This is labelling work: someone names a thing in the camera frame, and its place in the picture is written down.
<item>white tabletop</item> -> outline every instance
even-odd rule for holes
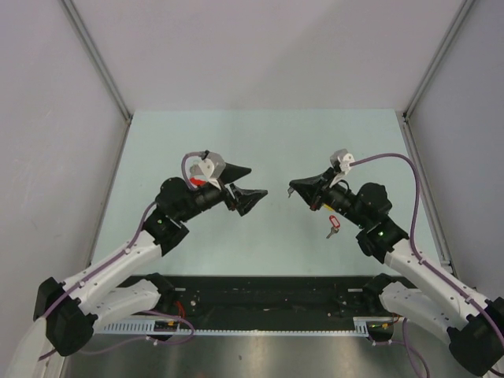
[[[287,198],[290,180],[315,176],[330,165],[335,150],[355,159],[383,152],[406,154],[391,109],[137,112],[113,185],[93,261],[118,248],[169,177],[180,176],[189,151],[211,150],[225,161],[252,168],[236,185],[267,189],[245,217],[215,206],[187,223],[184,241],[138,273],[180,275],[340,276],[392,273],[359,249],[358,228],[338,216],[339,234],[326,239],[328,210],[309,210],[297,195]],[[413,174],[388,158],[355,167],[347,177],[357,192],[366,182],[386,186],[392,219],[409,231]],[[437,258],[423,207],[417,245]]]

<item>robotic arm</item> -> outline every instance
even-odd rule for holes
[[[392,155],[407,160],[417,174],[407,158]],[[351,154],[340,150],[330,160],[331,167],[322,174],[292,180],[289,195],[296,191],[312,211],[328,206],[358,226],[362,252],[401,273],[421,291],[379,275],[367,285],[368,292],[387,311],[408,317],[449,344],[455,359],[472,374],[485,374],[504,355],[504,300],[490,301],[417,250],[413,238],[416,214],[408,235],[388,216],[392,204],[383,185],[366,183],[357,194],[341,185],[352,167],[360,164]],[[418,202],[417,193],[415,212]]]
[[[188,156],[201,158],[190,169],[191,180],[185,172]],[[46,337],[54,349],[62,356],[73,354],[95,330],[130,314],[153,309],[161,294],[169,295],[173,287],[158,274],[131,287],[117,285],[139,266],[162,258],[176,247],[189,233],[184,223],[200,213],[223,202],[230,211],[236,210],[240,216],[247,214],[268,194],[233,184],[250,172],[251,169],[228,164],[209,151],[188,154],[183,160],[184,179],[173,177],[161,185],[131,240],[64,282],[58,283],[52,277],[44,281],[39,287],[34,320],[46,319]],[[195,187],[194,176],[204,176],[206,180],[196,180],[200,185]]]

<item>white wall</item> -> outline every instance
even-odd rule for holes
[[[83,268],[125,125],[58,2],[0,12],[0,376],[49,276]]]
[[[137,110],[404,110],[461,0],[76,0]]]
[[[504,295],[504,2],[476,2],[411,126],[462,279]]]

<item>metal floor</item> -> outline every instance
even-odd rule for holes
[[[402,339],[398,330],[397,339]],[[97,350],[131,336],[98,335]],[[445,345],[411,327],[412,344],[425,357],[431,378],[469,378]],[[138,341],[94,357],[67,361],[67,378],[414,378],[401,346],[377,346],[363,338],[327,336],[201,336],[180,346]]]

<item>gray wall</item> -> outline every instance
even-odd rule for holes
[[[411,119],[461,278],[504,295],[504,2],[476,2]]]
[[[0,376],[40,282],[83,268],[125,125],[58,2],[0,12]]]

